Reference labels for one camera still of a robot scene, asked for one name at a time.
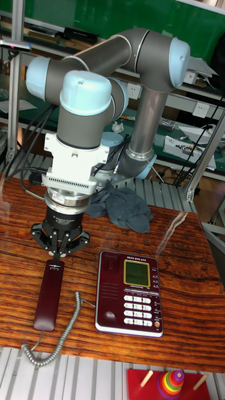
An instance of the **lcd screen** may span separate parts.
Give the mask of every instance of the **lcd screen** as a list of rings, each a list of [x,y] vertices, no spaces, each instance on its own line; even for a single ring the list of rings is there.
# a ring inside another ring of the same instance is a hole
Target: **lcd screen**
[[[124,283],[135,286],[150,286],[149,264],[125,260]]]

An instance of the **red wooden board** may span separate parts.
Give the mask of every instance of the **red wooden board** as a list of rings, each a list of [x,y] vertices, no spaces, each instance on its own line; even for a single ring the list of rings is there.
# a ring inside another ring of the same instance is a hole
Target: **red wooden board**
[[[127,390],[129,400],[165,400],[159,393],[157,387],[158,376],[162,372],[153,371],[153,375],[144,387],[141,387],[141,382],[148,371],[142,369],[127,370]],[[184,374],[184,384],[182,386],[181,395],[178,400],[210,400],[206,382],[196,390],[193,390],[194,385],[200,380],[203,375],[200,374]]]

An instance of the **gray cloth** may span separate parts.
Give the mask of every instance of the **gray cloth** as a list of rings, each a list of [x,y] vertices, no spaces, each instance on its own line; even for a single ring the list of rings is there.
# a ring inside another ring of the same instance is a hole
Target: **gray cloth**
[[[149,233],[149,222],[153,218],[149,206],[133,190],[128,187],[115,189],[111,184],[92,195],[86,214],[91,217],[108,214],[113,224],[140,233]]]

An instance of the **electrical outlet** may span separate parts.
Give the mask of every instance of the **electrical outlet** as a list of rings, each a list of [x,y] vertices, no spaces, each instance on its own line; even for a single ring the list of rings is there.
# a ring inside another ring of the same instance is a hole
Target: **electrical outlet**
[[[208,104],[203,103],[203,102],[197,102],[192,115],[199,117],[199,118],[205,118],[208,111],[209,111]]]
[[[130,99],[138,100],[140,90],[140,85],[135,85],[134,83],[128,83],[127,85],[128,96]]]

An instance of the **wood grain surface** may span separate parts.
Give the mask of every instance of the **wood grain surface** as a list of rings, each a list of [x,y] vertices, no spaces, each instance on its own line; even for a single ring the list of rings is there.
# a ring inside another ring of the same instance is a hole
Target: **wood grain surface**
[[[64,259],[56,328],[38,349],[51,352],[74,312],[74,293],[96,300],[99,253],[104,249],[156,257],[178,211],[152,207],[149,234],[118,228],[108,217],[84,216],[91,243]],[[49,254],[30,235],[46,205],[26,194],[19,180],[0,195],[0,346],[33,345],[36,304]],[[159,339],[96,331],[94,308],[84,303],[62,354],[225,373],[225,292],[196,214],[189,213],[158,257],[164,335]]]

